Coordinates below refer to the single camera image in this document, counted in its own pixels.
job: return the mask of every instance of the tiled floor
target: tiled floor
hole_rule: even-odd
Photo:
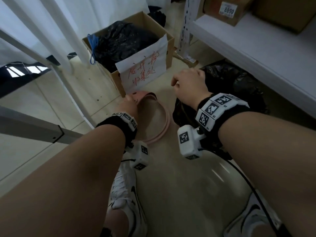
[[[175,36],[176,45],[183,7],[184,3],[173,3],[167,12],[166,28]],[[192,40],[189,53],[199,61],[197,68],[223,58],[196,39]],[[78,57],[71,61],[76,72],[65,76],[93,120],[100,122],[114,110],[121,97],[97,66],[85,69]],[[143,88],[154,92],[171,113],[176,97],[170,81],[174,73],[184,68],[187,65],[174,58],[165,74]],[[268,87],[262,88],[273,115],[316,128],[313,118]],[[0,99],[0,105],[83,134],[90,131],[52,72]],[[160,124],[152,119],[147,132],[155,131]],[[148,236],[220,236],[243,209],[249,187],[231,166],[215,155],[205,153],[194,161],[184,159],[179,152],[177,129],[171,122],[166,135],[149,146],[150,165],[137,173]],[[0,135],[0,196],[65,146]]]

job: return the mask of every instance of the white paper sign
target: white paper sign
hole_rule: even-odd
[[[115,64],[127,94],[166,72],[167,47],[167,35],[164,35],[156,43]]]
[[[237,9],[237,5],[223,1],[219,9],[219,14],[233,18]]]

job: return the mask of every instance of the white metal shelf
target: white metal shelf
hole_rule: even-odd
[[[235,27],[204,15],[189,31],[316,118],[316,19],[295,35],[250,13]]]

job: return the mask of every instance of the hand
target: hand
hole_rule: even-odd
[[[123,101],[116,107],[115,112],[126,112],[138,122],[138,110],[134,99],[126,95]]]
[[[194,68],[184,69],[175,74],[171,86],[177,98],[196,111],[199,103],[212,94],[207,90],[204,71]]]

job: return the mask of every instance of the handwritten sign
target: handwritten sign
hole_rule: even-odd
[[[167,35],[164,35],[156,43],[115,64],[127,94],[166,72],[167,47]]]

